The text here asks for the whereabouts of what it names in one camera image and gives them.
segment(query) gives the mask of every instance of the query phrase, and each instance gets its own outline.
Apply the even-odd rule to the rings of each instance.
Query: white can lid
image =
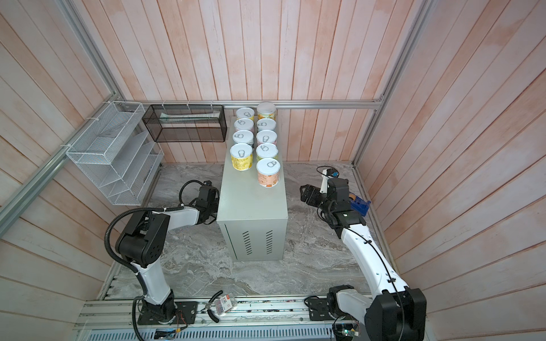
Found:
[[[281,164],[275,159],[265,158],[256,163],[256,168],[263,175],[273,175],[280,171]]]
[[[261,102],[258,104],[257,110],[260,113],[273,113],[277,110],[277,107],[271,102]]]
[[[252,154],[252,147],[246,143],[237,143],[230,148],[229,152],[235,158],[242,159]]]
[[[242,107],[235,112],[237,118],[252,118],[254,117],[254,110],[249,107]]]
[[[233,126],[237,129],[250,130],[254,127],[254,121],[250,118],[239,118],[233,123]]]
[[[273,130],[260,130],[256,134],[256,139],[263,143],[273,143],[277,140],[277,133]]]
[[[274,130],[277,126],[277,122],[272,118],[261,118],[256,125],[262,130]]]
[[[274,158],[278,154],[278,149],[273,143],[262,143],[256,147],[256,154],[261,158]]]
[[[250,130],[238,130],[233,133],[233,142],[249,143],[254,139],[254,134]]]

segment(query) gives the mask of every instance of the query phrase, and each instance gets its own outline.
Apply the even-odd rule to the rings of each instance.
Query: can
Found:
[[[249,146],[254,146],[254,133],[250,130],[237,130],[233,133],[233,143],[246,143]]]
[[[271,102],[261,102],[256,108],[258,111],[258,119],[271,118],[275,119],[277,107]]]
[[[275,127],[277,126],[277,122],[275,122],[274,119],[271,118],[261,118],[256,123],[258,126],[258,131],[261,130],[275,130]]]
[[[278,149],[273,143],[262,143],[256,147],[256,160],[261,159],[277,159]]]
[[[246,143],[233,145],[229,153],[232,155],[233,168],[244,171],[252,167],[252,147]]]
[[[273,187],[281,178],[281,163],[275,159],[265,158],[256,163],[258,183],[263,187]]]
[[[256,134],[256,141],[258,141],[258,146],[262,143],[273,143],[277,145],[277,133],[273,130],[260,130]]]
[[[254,119],[254,109],[250,107],[242,107],[235,112],[237,118],[249,118]]]
[[[254,121],[250,118],[239,118],[233,123],[235,131],[238,130],[250,130],[254,133]]]

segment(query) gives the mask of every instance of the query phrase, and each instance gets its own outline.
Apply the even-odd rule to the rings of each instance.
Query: wooden plank wall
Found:
[[[422,0],[74,0],[127,99],[374,99]],[[372,111],[284,110],[289,161],[352,160]],[[224,162],[223,143],[163,143]]]
[[[359,164],[438,340],[544,340],[546,1],[440,1]]]
[[[109,96],[55,0],[0,1],[0,205]],[[68,337],[110,268],[102,238],[122,211],[72,163],[61,170],[0,240],[3,339]]]

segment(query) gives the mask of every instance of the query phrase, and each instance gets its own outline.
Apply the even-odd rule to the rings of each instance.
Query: white wire mesh organizer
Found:
[[[147,131],[133,134],[143,114],[141,103],[113,102],[67,152],[114,205],[140,205],[163,159]]]

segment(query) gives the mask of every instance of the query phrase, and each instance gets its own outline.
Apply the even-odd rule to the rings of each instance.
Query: gray marble surface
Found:
[[[169,231],[161,263],[167,283],[177,297],[212,296],[222,289],[234,296],[319,295],[331,286],[350,284],[359,292],[369,292],[368,284],[354,257],[316,209],[300,201],[299,187],[320,186],[317,165],[285,163],[284,176],[288,204],[288,227],[281,261],[238,262],[231,259],[218,224],[196,225]],[[352,192],[360,195],[352,166],[330,163],[349,179]],[[150,206],[173,206],[178,191],[188,180],[211,180],[221,188],[223,164],[167,165],[151,197]],[[189,185],[184,202],[197,196],[198,184]],[[375,238],[375,230],[370,226]],[[140,295],[135,276],[122,268],[114,277],[106,299]]]

